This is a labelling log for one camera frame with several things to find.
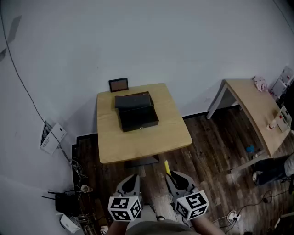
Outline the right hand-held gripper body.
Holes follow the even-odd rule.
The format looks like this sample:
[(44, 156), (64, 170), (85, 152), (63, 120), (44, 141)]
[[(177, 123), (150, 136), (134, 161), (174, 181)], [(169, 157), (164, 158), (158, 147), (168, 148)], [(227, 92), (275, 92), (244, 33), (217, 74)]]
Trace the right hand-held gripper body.
[(208, 198), (203, 190), (196, 187), (190, 176), (171, 171), (166, 174), (165, 181), (171, 194), (173, 209), (185, 220), (192, 220), (206, 213)]

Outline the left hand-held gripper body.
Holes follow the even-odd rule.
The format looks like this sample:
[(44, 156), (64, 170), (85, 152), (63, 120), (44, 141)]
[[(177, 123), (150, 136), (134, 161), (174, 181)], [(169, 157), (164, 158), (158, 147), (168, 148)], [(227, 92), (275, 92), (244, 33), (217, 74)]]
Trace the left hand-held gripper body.
[(140, 177), (133, 174), (122, 180), (109, 197), (108, 211), (114, 221), (133, 222), (141, 217)]

